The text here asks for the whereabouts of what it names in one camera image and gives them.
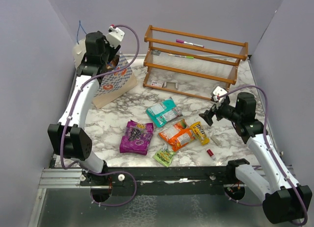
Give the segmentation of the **yellow M&M's candy bag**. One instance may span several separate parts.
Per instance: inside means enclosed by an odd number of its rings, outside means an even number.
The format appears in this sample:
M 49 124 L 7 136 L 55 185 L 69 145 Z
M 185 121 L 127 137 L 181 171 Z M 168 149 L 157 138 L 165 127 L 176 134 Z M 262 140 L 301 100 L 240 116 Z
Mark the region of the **yellow M&M's candy bag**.
M 195 122 L 194 124 L 190 126 L 190 129 L 192 130 L 192 132 L 194 133 L 194 135 L 199 140 L 202 146 L 210 142 L 208 136 L 206 135 L 201 125 L 201 122 Z

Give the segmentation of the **teal snack bag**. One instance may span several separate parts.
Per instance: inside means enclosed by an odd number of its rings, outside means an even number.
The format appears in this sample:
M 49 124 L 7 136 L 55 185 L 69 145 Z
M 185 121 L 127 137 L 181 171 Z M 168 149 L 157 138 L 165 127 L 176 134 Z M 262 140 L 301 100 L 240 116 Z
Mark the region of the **teal snack bag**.
M 158 128 L 165 126 L 168 122 L 182 115 L 181 110 L 176 106 L 172 97 L 148 107 L 146 113 Z

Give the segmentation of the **checkered paper bag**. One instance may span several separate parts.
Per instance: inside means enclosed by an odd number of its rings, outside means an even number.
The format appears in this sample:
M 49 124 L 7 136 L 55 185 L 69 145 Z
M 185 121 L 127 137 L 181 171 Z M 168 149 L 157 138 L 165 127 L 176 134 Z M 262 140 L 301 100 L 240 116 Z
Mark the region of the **checkered paper bag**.
M 85 38 L 79 39 L 79 30 L 82 29 L 82 31 L 87 34 L 84 28 L 81 26 L 79 21 L 78 31 L 77 31 L 77 40 L 76 44 L 73 47 L 72 55 L 74 58 L 75 68 L 79 66 L 83 59 L 83 55 L 86 52 L 85 49 Z M 115 69 L 119 70 L 121 68 L 124 68 L 129 63 L 126 59 L 126 57 L 123 55 L 121 51 L 117 53 L 117 55 L 120 56 L 119 63 L 116 66 Z M 137 85 L 137 79 L 135 77 L 135 74 L 132 70 L 132 68 L 129 66 L 128 68 L 107 75 L 103 78 L 103 81 L 100 84 L 100 87 L 95 94 L 95 97 L 92 100 L 92 103 L 97 109 L 100 109 L 107 105 L 108 103 L 112 102 L 116 98 L 120 97 L 133 87 Z

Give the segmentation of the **brown sea salt snack bag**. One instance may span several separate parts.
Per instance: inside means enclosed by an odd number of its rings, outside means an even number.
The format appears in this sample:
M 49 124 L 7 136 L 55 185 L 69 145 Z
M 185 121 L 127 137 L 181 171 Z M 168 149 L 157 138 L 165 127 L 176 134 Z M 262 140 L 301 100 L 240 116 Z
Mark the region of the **brown sea salt snack bag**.
M 110 62 L 107 63 L 107 68 L 108 69 L 115 69 L 119 63 L 119 59 L 120 59 L 120 56 L 115 55 L 114 58 Z

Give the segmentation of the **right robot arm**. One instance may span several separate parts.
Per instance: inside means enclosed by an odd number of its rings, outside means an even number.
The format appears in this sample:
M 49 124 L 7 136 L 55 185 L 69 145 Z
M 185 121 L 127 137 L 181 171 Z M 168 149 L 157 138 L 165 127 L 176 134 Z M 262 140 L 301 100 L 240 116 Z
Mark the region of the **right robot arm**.
M 256 119 L 255 96 L 240 92 L 235 106 L 231 106 L 227 91 L 216 87 L 211 93 L 211 100 L 213 106 L 200 117 L 209 126 L 213 124 L 213 117 L 232 122 L 236 133 L 254 153 L 265 174 L 262 177 L 246 159 L 230 160 L 226 166 L 226 180 L 244 183 L 258 197 L 271 223 L 294 222 L 297 219 L 306 223 L 312 191 L 309 186 L 299 183 L 277 154 L 264 124 Z

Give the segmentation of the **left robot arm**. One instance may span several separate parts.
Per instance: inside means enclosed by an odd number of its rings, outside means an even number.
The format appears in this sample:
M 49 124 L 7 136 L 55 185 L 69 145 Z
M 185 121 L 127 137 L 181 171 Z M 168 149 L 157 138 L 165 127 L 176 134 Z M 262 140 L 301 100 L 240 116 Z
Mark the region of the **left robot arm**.
M 97 185 L 108 181 L 105 162 L 92 152 L 92 140 L 84 131 L 85 120 L 103 80 L 106 67 L 120 49 L 124 32 L 110 28 L 107 35 L 102 32 L 88 33 L 74 48 L 76 80 L 68 106 L 56 124 L 50 124 L 48 135 L 55 154 L 77 162 L 92 171 L 91 179 Z

